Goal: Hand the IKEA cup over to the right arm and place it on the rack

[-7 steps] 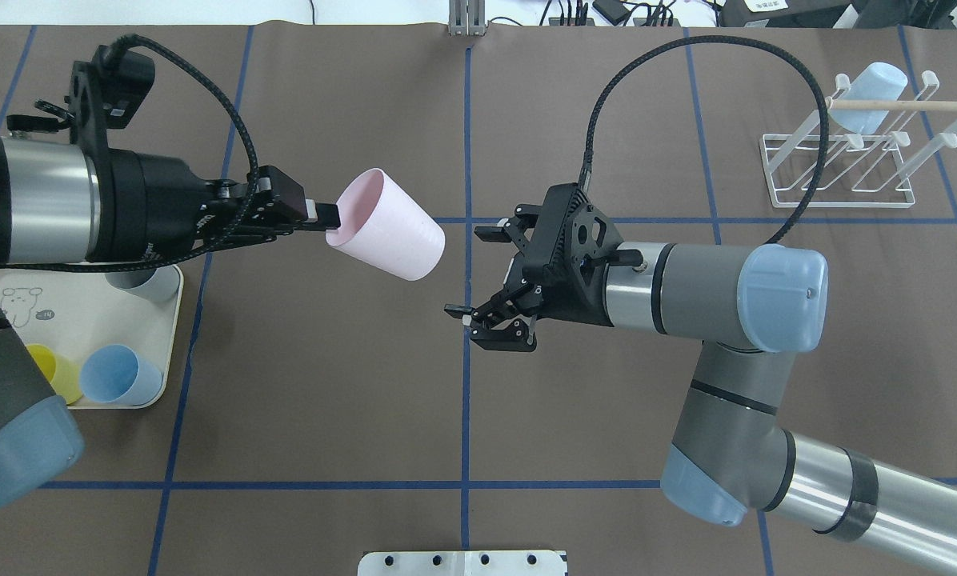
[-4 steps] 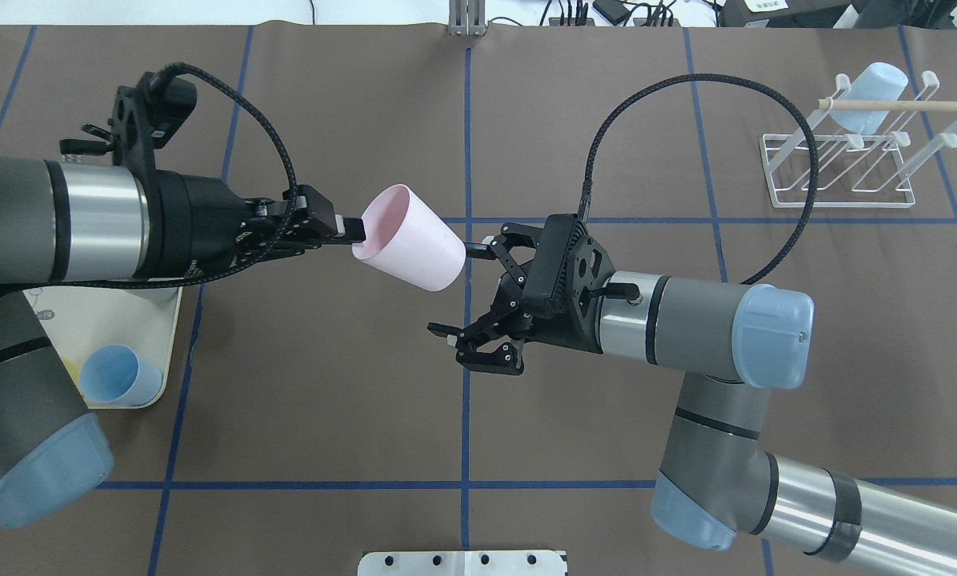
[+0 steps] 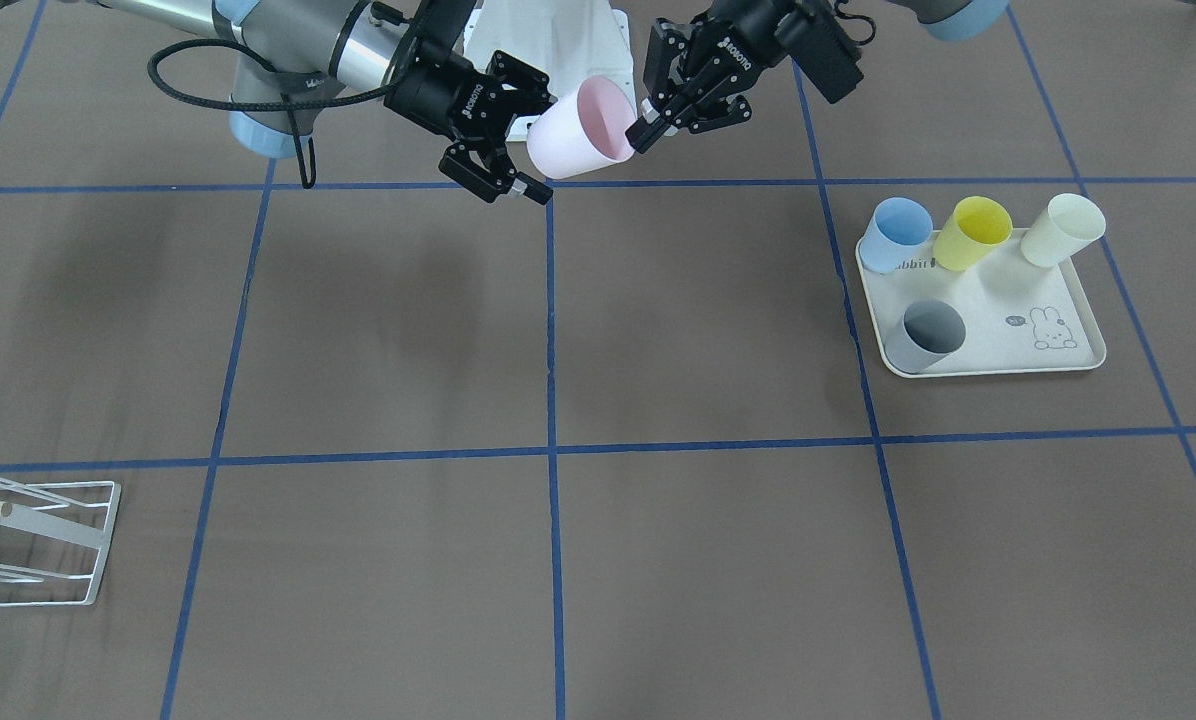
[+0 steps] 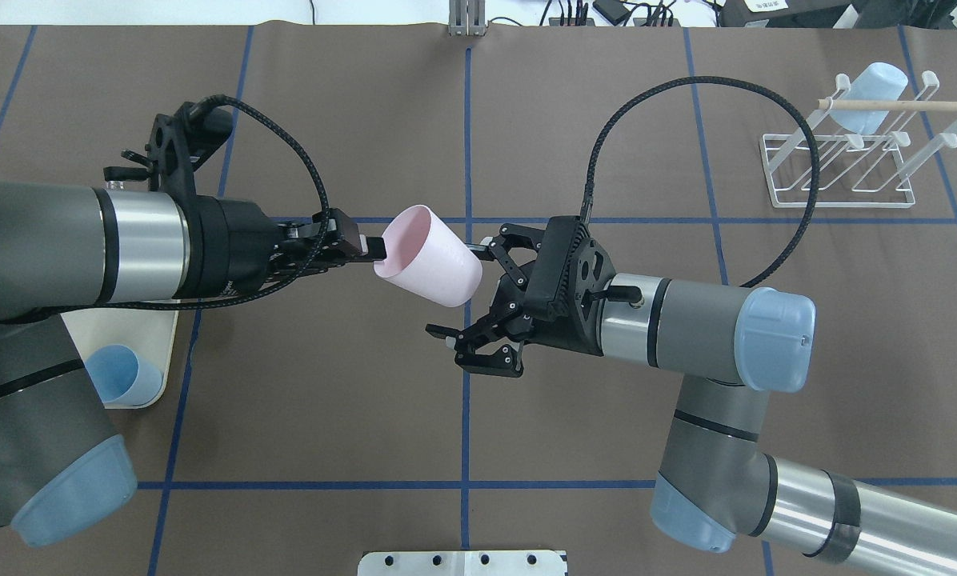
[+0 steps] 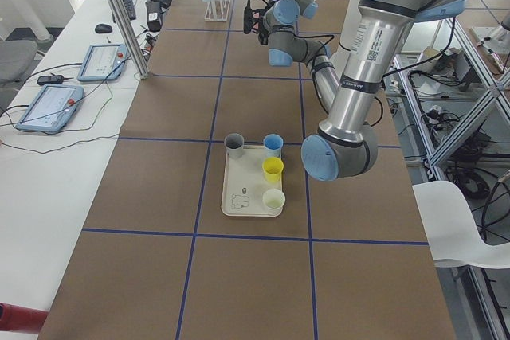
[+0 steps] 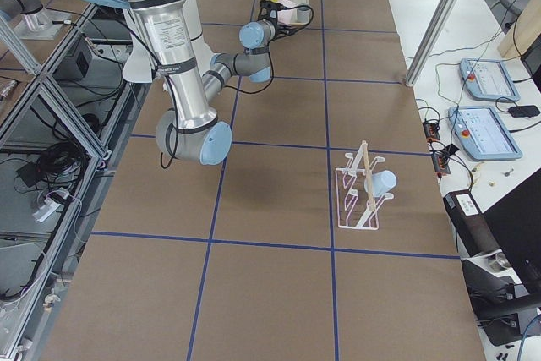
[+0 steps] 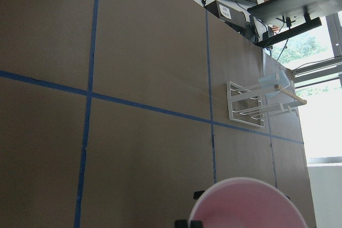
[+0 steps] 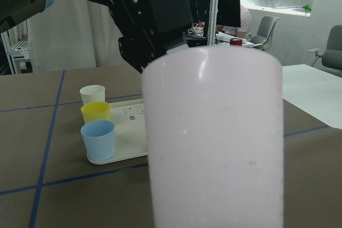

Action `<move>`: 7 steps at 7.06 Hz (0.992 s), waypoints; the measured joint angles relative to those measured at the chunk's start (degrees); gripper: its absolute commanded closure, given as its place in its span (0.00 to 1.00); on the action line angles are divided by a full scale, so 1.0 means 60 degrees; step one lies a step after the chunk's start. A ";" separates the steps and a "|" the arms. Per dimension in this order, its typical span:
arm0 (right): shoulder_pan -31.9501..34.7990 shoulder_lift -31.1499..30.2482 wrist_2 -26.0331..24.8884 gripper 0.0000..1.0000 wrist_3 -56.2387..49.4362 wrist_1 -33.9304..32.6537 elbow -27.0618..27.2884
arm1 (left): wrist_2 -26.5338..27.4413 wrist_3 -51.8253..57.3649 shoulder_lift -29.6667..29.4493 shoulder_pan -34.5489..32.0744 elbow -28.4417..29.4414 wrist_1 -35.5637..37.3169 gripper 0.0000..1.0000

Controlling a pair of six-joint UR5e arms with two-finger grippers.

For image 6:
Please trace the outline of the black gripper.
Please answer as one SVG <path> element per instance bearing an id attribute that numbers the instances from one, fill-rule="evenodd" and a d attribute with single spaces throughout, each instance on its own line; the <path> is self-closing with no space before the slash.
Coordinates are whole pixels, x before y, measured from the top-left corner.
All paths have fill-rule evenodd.
<path id="1" fill-rule="evenodd" d="M 278 12 L 281 5 L 274 2 L 264 2 L 264 29 L 268 34 L 279 34 L 280 24 L 278 22 Z"/>

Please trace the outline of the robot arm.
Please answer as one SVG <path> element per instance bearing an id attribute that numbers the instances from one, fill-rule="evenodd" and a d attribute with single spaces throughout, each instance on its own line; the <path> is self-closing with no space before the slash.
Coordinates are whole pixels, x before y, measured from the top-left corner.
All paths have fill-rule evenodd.
<path id="1" fill-rule="evenodd" d="M 280 29 L 278 14 L 283 5 L 261 1 L 260 17 L 239 31 L 244 51 L 221 53 L 210 60 L 210 69 L 199 71 L 192 40 L 184 18 L 187 0 L 84 0 L 88 3 L 128 10 L 135 25 L 134 36 L 150 60 L 152 74 L 164 79 L 172 108 L 156 128 L 161 152 L 172 159 L 217 165 L 232 144 L 228 123 L 219 119 L 210 100 L 233 76 L 253 82 L 271 78 L 269 44 Z"/>

